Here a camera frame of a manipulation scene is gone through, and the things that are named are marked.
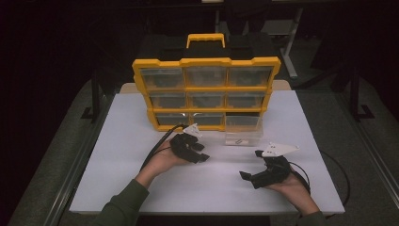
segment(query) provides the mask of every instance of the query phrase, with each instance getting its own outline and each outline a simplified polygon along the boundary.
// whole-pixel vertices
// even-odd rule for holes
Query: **hand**
[[[159,146],[150,162],[137,175],[136,180],[148,188],[152,180],[159,174],[170,170],[174,166],[189,163],[188,161],[176,156],[170,149],[169,140]]]
[[[266,188],[281,193],[302,216],[320,211],[317,204],[311,198],[311,194],[309,194],[308,190],[292,173],[283,182],[267,186]]]

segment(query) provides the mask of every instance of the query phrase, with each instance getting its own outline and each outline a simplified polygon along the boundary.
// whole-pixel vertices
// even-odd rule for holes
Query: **green sleeve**
[[[138,210],[148,195],[149,191],[144,186],[132,180],[119,195],[112,197],[92,225],[136,225]]]
[[[298,220],[298,226],[327,226],[326,218],[321,211],[306,215]]]

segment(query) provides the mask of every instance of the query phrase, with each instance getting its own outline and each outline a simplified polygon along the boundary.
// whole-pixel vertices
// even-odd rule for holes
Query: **wire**
[[[178,125],[175,125],[173,128],[169,129],[164,134],[164,136],[158,141],[158,143],[156,143],[155,146],[153,146],[152,150],[149,152],[146,159],[144,160],[143,165],[140,168],[140,171],[143,170],[143,168],[150,162],[150,159],[153,157],[154,154],[156,154],[156,150],[158,150],[158,148],[161,146],[161,144],[163,142],[165,142],[165,140],[167,140],[167,138],[173,133],[173,131],[179,127],[185,128],[187,126],[184,124],[178,124]]]
[[[288,163],[297,166],[298,168],[300,168],[303,171],[303,173],[305,173],[306,180],[308,181],[308,186],[311,187],[311,180],[309,179],[308,173],[306,173],[306,171],[304,169],[302,169],[301,167],[299,167],[299,165],[297,165],[296,163],[293,163],[293,162],[288,162]]]
[[[164,148],[164,149],[161,149],[161,150],[158,150],[157,152],[155,152],[154,154],[156,154],[156,153],[159,153],[159,152],[162,152],[163,150],[166,150],[166,149],[169,149],[170,147],[167,147],[167,148]]]
[[[325,156],[327,156],[328,158],[330,158],[335,164],[337,164],[337,166],[338,166],[338,167],[340,168],[340,170],[342,171],[343,176],[345,177],[346,184],[347,184],[347,194],[346,194],[345,199],[343,200],[343,206],[346,206],[346,204],[347,204],[348,201],[349,201],[350,192],[351,192],[351,185],[350,185],[349,177],[348,177],[348,175],[346,174],[346,171],[345,171],[345,169],[343,168],[343,166],[341,166],[341,164],[340,164],[335,158],[333,158],[331,155],[329,155],[328,153],[325,153],[325,152],[323,152],[323,151],[321,151],[321,150],[320,150],[320,153],[324,154]]]

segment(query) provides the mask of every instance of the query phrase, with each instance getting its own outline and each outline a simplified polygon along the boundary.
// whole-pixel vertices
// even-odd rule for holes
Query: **plastic drawer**
[[[187,67],[184,71],[188,87],[225,86],[225,67]]]
[[[159,125],[188,124],[187,113],[155,113]]]
[[[261,107],[265,92],[227,92],[227,108]]]
[[[266,86],[273,67],[232,67],[229,68],[229,86],[260,87]]]
[[[190,107],[206,108],[206,107],[223,107],[224,92],[189,92],[188,105]]]
[[[261,117],[226,116],[226,145],[256,146],[263,137]]]
[[[150,98],[154,108],[185,108],[184,92],[151,92]]]
[[[223,113],[192,113],[193,123],[201,125],[222,125]]]
[[[149,90],[184,88],[182,68],[148,68],[140,72]]]

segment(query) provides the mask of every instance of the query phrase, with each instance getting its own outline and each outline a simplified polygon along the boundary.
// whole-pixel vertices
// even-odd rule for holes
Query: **gray floor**
[[[299,77],[291,80],[281,67],[276,79],[286,79],[294,86],[320,73],[309,67],[318,44],[318,40],[297,40],[291,57]],[[328,222],[330,225],[397,225],[399,210],[386,180],[381,177],[380,172],[385,170],[375,164],[381,162],[375,160],[375,153],[385,163],[391,177],[399,178],[398,121],[381,104],[373,87],[361,80],[359,103],[368,105],[375,118],[355,122],[347,110],[348,91],[330,91],[328,86],[332,79],[333,76],[297,92],[317,145],[326,153],[323,157],[342,200],[349,195],[348,182],[334,160],[343,167],[351,185],[346,212],[329,218]],[[91,105],[90,98],[90,83],[87,83],[77,94],[9,225],[87,225],[93,220],[94,216],[69,212],[73,191],[65,194],[62,189],[76,186],[68,185],[66,179],[78,180],[81,175],[78,172],[84,170],[88,161],[87,141],[93,142],[100,130],[98,124],[81,119],[86,107]],[[112,97],[103,97],[103,112],[111,101]],[[66,208],[57,210],[54,202]],[[295,225],[295,220],[294,215],[271,218],[272,225]]]

